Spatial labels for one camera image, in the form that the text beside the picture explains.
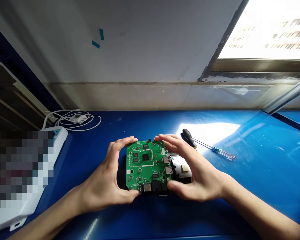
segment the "pixelated area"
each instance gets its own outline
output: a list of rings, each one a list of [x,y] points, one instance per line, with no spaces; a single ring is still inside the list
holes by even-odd
[[[53,177],[53,132],[0,132],[0,207],[13,207]]]

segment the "screwdriver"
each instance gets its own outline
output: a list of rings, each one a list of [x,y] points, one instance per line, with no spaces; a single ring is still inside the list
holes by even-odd
[[[191,133],[189,132],[188,129],[183,129],[183,130],[182,130],[181,137],[182,137],[182,139],[183,139],[184,141],[186,141],[186,142],[187,142],[191,147],[193,147],[193,148],[197,148],[197,145],[196,145],[196,143],[194,142],[194,141],[196,141],[197,143],[200,143],[202,146],[205,146],[205,147],[211,149],[213,152],[219,153],[220,155],[226,157],[226,158],[229,159],[230,161],[233,161],[233,160],[236,158],[235,155],[233,155],[233,154],[231,154],[231,153],[229,153],[229,152],[226,152],[226,151],[224,151],[224,150],[222,150],[222,149],[220,149],[220,148],[217,148],[217,147],[211,147],[211,146],[209,146],[208,144],[205,144],[205,143],[203,143],[203,142],[200,142],[200,141],[197,140],[197,139],[192,138],[192,135],[191,135]]]

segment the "blue tape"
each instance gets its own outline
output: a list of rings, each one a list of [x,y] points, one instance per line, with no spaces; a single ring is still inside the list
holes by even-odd
[[[100,48],[100,45],[92,40],[92,45],[96,46],[97,48]]]
[[[103,29],[99,28],[101,40],[104,41]]]

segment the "black chip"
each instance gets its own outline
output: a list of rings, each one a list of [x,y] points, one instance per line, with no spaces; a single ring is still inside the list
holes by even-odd
[[[166,183],[161,183],[161,191],[163,191],[163,192],[168,191]]]
[[[143,155],[142,155],[142,159],[143,159],[144,161],[148,161],[148,160],[149,160],[149,155],[148,155],[148,154],[143,154]]]
[[[157,173],[154,173],[154,174],[152,174],[152,178],[153,178],[153,179],[158,179],[158,178],[159,178],[159,175],[158,175]]]
[[[160,192],[161,191],[161,184],[157,180],[153,180],[151,182],[151,191],[152,192]]]

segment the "window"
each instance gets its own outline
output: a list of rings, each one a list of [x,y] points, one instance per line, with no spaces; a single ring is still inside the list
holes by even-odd
[[[210,72],[300,73],[300,0],[244,3],[201,78]]]

